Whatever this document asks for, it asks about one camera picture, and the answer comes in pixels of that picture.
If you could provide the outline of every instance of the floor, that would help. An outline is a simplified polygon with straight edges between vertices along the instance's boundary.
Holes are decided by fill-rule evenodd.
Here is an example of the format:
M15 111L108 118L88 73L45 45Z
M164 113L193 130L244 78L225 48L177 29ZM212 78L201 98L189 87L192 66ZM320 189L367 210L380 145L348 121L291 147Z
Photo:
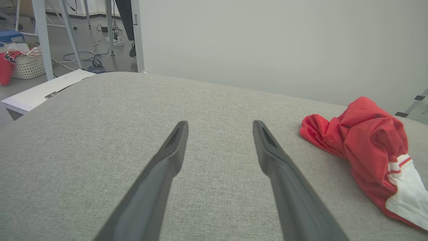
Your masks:
M55 24L63 25L62 20L55 16L49 16ZM97 40L104 37L108 37L108 33L103 33L97 31L96 27L98 24L102 26L107 26L107 19L103 17L92 18L91 26L92 29L88 29L86 20L82 19L70 19L71 25L76 26L76 30L72 30L75 35L76 44L79 48L79 51L92 51L92 46L96 44ZM33 33L34 24L31 23L30 18L21 17L20 23L23 25L22 32ZM129 51L131 49L132 41L129 41L126 37L125 29L123 27L121 20L116 20L118 28L122 29L123 32L120 32L119 36L122 37L122 41L125 42L124 46L115 47L114 53L115 56L110 55L103 56L99 58L102 62L102 65L107 71L127 71L127 72L137 72L137 60L129 56ZM0 31L4 30L13 30L15 27L12 24L7 24L6 21L0 20ZM49 32L49 44L51 46L51 56L57 61L62 61L65 54L73 53L73 48L71 47L70 40L68 39L67 31L65 28L60 27L48 27ZM38 41L38 37L25 35L26 41ZM106 40L101 40L99 45L95 47L97 54L107 53L109 49L109 43ZM81 58L90 58L92 54L81 54ZM68 59L75 59L74 55L68 56ZM83 66L85 68L92 65L91 62L84 61ZM65 63L68 67L72 69L78 69L77 62ZM58 64L54 65L53 72L56 76L64 75L71 70L62 67ZM19 92L32 88L36 85L39 85L45 82L46 75L39 76L34 79L22 80L22 79L11 79L10 84L7 86L0 87L0 100L6 99L10 96L16 95ZM0 129L6 127L8 124L13 122L12 118L9 116L8 112L4 108L0 108Z

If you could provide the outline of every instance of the gray cushion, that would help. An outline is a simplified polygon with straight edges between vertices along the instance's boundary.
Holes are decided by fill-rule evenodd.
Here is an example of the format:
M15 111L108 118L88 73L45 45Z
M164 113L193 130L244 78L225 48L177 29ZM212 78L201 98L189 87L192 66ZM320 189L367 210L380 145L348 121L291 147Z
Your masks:
M350 165L300 137L302 119L346 107L137 73L89 77L1 131L2 237L93 238L169 132L190 132L161 239L282 239L269 179L256 158L262 120L351 240L427 240L365 196ZM400 118L428 183L428 126Z

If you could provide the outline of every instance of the red clothing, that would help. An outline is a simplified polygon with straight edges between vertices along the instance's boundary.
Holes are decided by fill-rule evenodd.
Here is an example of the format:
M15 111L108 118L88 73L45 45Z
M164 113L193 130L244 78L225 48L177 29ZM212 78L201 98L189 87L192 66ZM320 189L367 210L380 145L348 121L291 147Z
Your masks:
M0 85L9 84L15 69L15 57L19 54L0 53Z
M390 162L396 163L408 150L403 123L397 118L369 98L360 97L330 122L318 114L305 117L300 134L317 147L348 159L355 181L384 214L416 226L385 207L387 199L397 192L387 177L394 172Z

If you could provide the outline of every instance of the laundry basket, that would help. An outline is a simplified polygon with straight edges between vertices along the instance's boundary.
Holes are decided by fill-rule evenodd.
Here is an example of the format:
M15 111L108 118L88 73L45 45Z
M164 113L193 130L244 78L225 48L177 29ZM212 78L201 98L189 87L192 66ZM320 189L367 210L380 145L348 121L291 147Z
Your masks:
M33 48L27 55L20 55L15 58L16 65L13 78L30 79L45 73L42 55L33 56L31 53L34 51L40 52L40 48Z
M7 47L8 47L7 43L0 42L0 53L6 53Z

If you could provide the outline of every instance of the metal pole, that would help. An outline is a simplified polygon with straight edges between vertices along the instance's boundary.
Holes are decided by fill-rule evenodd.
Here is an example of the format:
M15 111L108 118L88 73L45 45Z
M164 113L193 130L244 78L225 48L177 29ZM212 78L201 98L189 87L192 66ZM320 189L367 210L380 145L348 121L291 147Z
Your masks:
M24 33L24 32L20 32L21 34L23 34L23 35L29 35L29 36L36 36L36 37L38 37L39 35L38 34L36 34L36 33Z
M39 31L39 42L42 48L43 65L48 80L54 79L52 70L51 50L49 49L48 26L46 25L45 1L32 0L36 27Z
M79 49L76 46L76 41L74 39L74 35L71 32L71 24L70 24L70 19L68 18L68 12L65 8L65 0L58 0L58 3L59 3L59 7L61 9L62 18L63 18L64 23L65 23L65 28L67 29L68 37L70 38L71 46L73 47L74 54L76 55L77 64L79 65L80 69L83 69L82 62L80 60Z
M111 18L111 0L106 1L106 16L107 16L107 29L108 29L108 39L110 42L110 56L114 56L114 45L113 45L113 23Z
M21 0L18 0L18 5L16 6L16 22L15 22L15 31L19 31L19 15L21 13Z
M54 22L51 20L51 18L48 15L46 15L46 19L49 20L49 22L51 22L51 25L55 25Z
M65 28L64 25L57 25L57 24L47 24L48 26L52 26L52 27L63 27Z
M91 20L89 19L88 0L83 0L86 11L86 20L88 21L88 28L91 28Z
M144 69L144 55L143 55L143 38L141 36L141 24L140 18L140 1L139 0L131 0L132 6L132 16L133 16L133 27L134 27L134 41L135 41L135 50L137 53L137 68L140 73L147 73Z
M51 6L51 9L53 9L55 11L55 14L57 15L57 17L59 17L61 19L61 21L64 23L64 20L62 19L62 17L59 15L59 13L56 11L56 9L52 6L51 1L48 0L48 4L49 6Z

